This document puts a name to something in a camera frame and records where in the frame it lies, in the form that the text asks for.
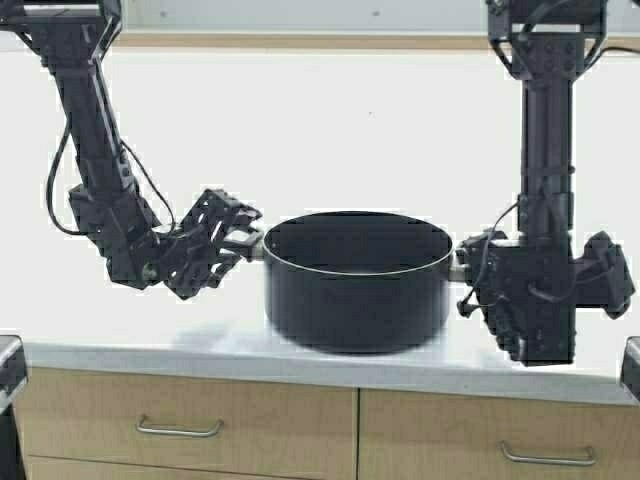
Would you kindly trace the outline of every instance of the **black cooking pot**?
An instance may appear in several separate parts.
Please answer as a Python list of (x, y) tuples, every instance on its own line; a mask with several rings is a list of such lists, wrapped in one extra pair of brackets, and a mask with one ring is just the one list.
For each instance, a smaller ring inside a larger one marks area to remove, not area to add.
[(453, 244), (400, 215), (319, 213), (264, 238), (266, 308), (275, 328), (333, 353), (391, 353), (434, 336), (449, 313)]

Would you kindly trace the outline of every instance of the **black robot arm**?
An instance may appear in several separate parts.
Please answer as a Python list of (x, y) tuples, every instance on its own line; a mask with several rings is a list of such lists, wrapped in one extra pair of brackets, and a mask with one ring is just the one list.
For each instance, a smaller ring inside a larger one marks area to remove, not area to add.
[[(206, 190), (179, 225), (162, 232), (140, 194), (120, 138), (101, 61), (122, 28), (120, 0), (0, 0), (0, 29), (15, 32), (55, 79), (82, 178), (70, 192), (81, 234), (106, 258), (113, 282), (165, 284), (183, 299), (217, 287), (252, 259), (260, 212), (223, 190)], [(245, 240), (229, 240), (234, 231)]]
[(465, 299), (459, 309), (481, 309), (515, 361), (572, 363), (576, 308), (617, 318), (635, 292), (622, 248), (606, 233), (593, 236), (581, 258), (571, 250), (573, 84), (603, 52), (607, 0), (486, 2), (489, 41), (523, 83), (521, 235), (509, 241), (494, 228), (461, 245), (479, 305)]

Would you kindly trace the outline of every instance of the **wooden trim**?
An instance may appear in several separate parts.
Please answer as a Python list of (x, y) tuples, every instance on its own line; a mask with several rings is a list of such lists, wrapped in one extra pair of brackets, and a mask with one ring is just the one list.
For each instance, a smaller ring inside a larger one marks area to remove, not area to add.
[(47, 480), (277, 480), (274, 477), (82, 462), (46, 457), (27, 457), (25, 462), (29, 478)]
[[(640, 48), (640, 37), (610, 37), (607, 45)], [(125, 33), (119, 47), (311, 50), (486, 50), (484, 36), (447, 35), (294, 35)]]

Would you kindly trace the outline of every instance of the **metal drawer pull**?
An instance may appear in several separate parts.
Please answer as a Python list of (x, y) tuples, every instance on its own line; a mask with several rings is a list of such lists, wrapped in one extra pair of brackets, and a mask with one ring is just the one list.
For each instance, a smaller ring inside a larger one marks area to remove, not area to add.
[(142, 417), (140, 417), (140, 421), (136, 425), (136, 430), (138, 432), (146, 433), (148, 435), (165, 435), (168, 437), (188, 437), (188, 438), (215, 437), (220, 432), (220, 430), (222, 429), (222, 426), (224, 425), (222, 420), (218, 420), (211, 430), (208, 430), (206, 432), (194, 432), (189, 430), (171, 430), (171, 429), (165, 429), (165, 428), (145, 426), (144, 422), (146, 422), (147, 420), (148, 418), (146, 415), (142, 415)]
[(515, 463), (533, 463), (536, 465), (558, 465), (562, 467), (593, 467), (596, 464), (596, 452), (591, 447), (587, 447), (587, 458), (544, 458), (544, 457), (521, 457), (511, 451), (507, 442), (500, 442), (500, 448), (505, 457)]

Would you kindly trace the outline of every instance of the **cabinet drawer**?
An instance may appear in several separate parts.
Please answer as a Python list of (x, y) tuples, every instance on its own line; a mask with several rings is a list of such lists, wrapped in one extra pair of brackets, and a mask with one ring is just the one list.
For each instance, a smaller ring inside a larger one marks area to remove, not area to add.
[[(34, 369), (16, 403), (27, 454), (295, 478), (355, 476), (349, 389)], [(144, 428), (206, 432), (158, 435)]]
[[(636, 480), (640, 408), (362, 392), (360, 480)], [(520, 456), (592, 467), (514, 463)]]
[(77, 460), (27, 458), (29, 480), (270, 480), (227, 473), (190, 472)]

